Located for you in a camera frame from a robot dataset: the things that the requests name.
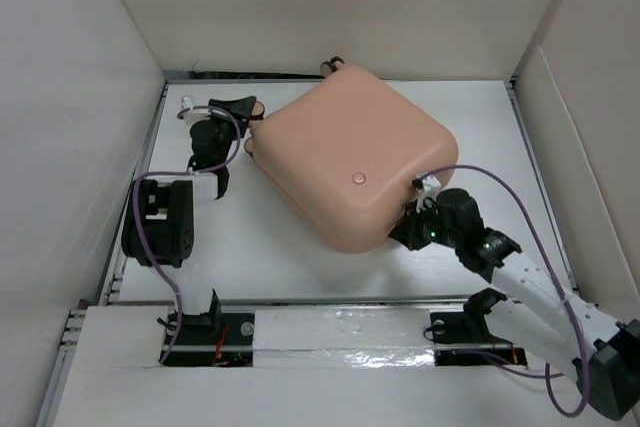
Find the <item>pink hard-shell suitcase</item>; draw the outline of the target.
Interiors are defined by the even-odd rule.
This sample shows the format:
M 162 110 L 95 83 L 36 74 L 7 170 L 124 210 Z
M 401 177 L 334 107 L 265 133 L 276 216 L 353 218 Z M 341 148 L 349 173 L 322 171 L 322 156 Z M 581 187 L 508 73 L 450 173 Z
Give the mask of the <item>pink hard-shell suitcase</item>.
M 453 164 L 454 135 L 369 71 L 339 57 L 323 81 L 250 125 L 246 152 L 336 250 L 380 246 L 414 200 L 413 179 Z

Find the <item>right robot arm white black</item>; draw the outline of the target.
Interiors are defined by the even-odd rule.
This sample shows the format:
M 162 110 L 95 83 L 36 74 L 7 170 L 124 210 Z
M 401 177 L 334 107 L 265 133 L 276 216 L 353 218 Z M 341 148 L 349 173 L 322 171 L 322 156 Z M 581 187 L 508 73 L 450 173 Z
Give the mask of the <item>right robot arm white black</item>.
M 515 342 L 572 381 L 609 420 L 638 404 L 638 320 L 624 323 L 555 285 L 518 243 L 484 225 L 467 191 L 428 185 L 417 192 L 391 236 L 410 250 L 448 247 L 488 283 L 464 306 L 467 336 Z

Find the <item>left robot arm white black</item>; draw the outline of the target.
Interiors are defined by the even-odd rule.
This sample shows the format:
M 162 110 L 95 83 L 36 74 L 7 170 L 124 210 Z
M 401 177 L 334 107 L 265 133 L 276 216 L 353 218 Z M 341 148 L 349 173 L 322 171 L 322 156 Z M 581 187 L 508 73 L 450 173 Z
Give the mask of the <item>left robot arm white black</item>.
M 155 272 L 171 289 L 174 314 L 159 321 L 170 345 L 185 327 L 201 343 L 222 334 L 217 296 L 207 309 L 185 311 L 182 289 L 166 271 L 180 270 L 195 246 L 195 206 L 219 200 L 227 192 L 229 164 L 239 153 L 250 124 L 264 118 L 264 106 L 255 96 L 234 100 L 211 99 L 196 105 L 184 97 L 176 118 L 187 126 L 191 154 L 182 171 L 151 171 L 131 183 L 121 248 L 125 256 Z

